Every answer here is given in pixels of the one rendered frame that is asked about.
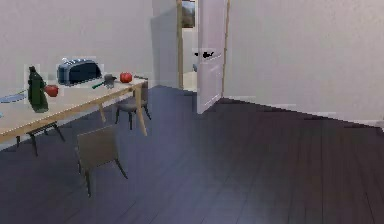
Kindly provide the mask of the grey chair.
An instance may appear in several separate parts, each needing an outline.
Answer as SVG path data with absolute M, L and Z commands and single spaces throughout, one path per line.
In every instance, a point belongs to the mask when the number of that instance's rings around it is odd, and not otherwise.
M 145 113 L 148 118 L 151 118 L 150 113 L 148 111 L 148 83 L 144 83 L 141 88 L 141 106 L 145 110 Z M 124 103 L 118 103 L 116 105 L 116 115 L 115 115 L 115 123 L 118 123 L 120 112 L 124 111 L 128 113 L 129 116 L 129 126 L 133 127 L 132 119 L 133 114 L 137 112 L 137 106 L 135 101 L 135 96 L 132 96 L 127 99 Z

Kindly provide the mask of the white room door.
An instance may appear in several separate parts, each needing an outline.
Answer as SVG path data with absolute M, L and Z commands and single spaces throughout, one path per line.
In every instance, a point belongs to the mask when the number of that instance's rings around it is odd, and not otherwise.
M 228 0 L 199 0 L 197 113 L 202 114 L 223 91 L 223 65 Z

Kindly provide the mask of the grey cup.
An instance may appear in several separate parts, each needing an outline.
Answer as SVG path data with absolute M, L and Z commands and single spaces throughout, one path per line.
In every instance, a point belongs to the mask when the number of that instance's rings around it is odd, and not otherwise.
M 114 87 L 114 81 L 116 80 L 116 77 L 114 77 L 112 74 L 106 74 L 104 76 L 104 85 L 108 89 L 112 89 Z

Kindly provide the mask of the brown chair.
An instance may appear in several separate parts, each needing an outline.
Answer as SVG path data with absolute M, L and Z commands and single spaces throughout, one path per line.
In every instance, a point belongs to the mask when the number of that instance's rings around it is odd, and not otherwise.
M 118 155 L 115 126 L 109 125 L 77 135 L 78 172 L 84 175 L 87 194 L 92 196 L 91 170 L 115 162 L 124 178 L 128 178 Z

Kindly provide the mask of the light wooden dining table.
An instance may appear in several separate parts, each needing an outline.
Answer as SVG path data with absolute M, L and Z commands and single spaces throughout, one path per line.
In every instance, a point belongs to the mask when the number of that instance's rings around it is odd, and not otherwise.
M 115 81 L 112 89 L 104 86 L 93 89 L 92 86 L 97 83 L 99 83 L 99 80 L 73 87 L 60 86 L 57 97 L 47 98 L 49 110 L 45 113 L 35 113 L 28 99 L 13 103 L 0 103 L 0 143 L 94 107 L 100 110 L 102 120 L 105 121 L 103 103 L 132 91 L 135 91 L 137 116 L 141 130 L 144 135 L 147 135 L 141 109 L 141 87 L 144 83 L 147 83 L 147 80 L 134 78 L 130 83 Z

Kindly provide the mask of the dark blue toaster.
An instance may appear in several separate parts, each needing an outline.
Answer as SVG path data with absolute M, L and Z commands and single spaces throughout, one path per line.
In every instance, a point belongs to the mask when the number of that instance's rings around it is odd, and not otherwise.
M 57 79 L 61 85 L 72 86 L 102 76 L 98 64 L 90 59 L 66 60 L 57 68 Z

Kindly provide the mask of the black legged chair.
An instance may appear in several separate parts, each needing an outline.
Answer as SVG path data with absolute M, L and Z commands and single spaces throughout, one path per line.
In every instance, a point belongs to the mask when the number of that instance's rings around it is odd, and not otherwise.
M 45 126 L 42 126 L 40 128 L 37 128 L 37 129 L 34 129 L 32 131 L 29 131 L 27 133 L 27 135 L 30 137 L 31 139 L 31 142 L 32 142 L 32 147 L 33 147 L 33 150 L 34 150 L 34 153 L 35 153 L 35 156 L 38 156 L 38 149 L 37 149 L 37 143 L 36 143 L 36 135 L 38 133 L 44 133 L 45 135 L 48 134 L 48 129 L 49 128 L 53 128 L 60 136 L 61 140 L 62 141 L 65 141 L 65 138 L 62 134 L 62 132 L 60 131 L 58 125 L 57 125 L 57 122 L 52 122 L 52 123 L 49 123 Z

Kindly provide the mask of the dark green bottle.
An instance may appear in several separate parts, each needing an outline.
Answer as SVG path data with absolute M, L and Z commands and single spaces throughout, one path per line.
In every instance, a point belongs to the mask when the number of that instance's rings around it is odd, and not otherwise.
M 34 66 L 29 67 L 28 101 L 36 113 L 48 111 L 48 102 L 45 96 L 46 83 Z

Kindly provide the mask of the pale blue plate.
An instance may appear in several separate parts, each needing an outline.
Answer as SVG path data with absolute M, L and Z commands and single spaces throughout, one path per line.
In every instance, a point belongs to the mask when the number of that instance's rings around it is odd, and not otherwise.
M 8 96 L 0 97 L 0 103 L 17 102 L 17 101 L 23 100 L 25 97 L 26 95 L 23 93 L 8 95 Z

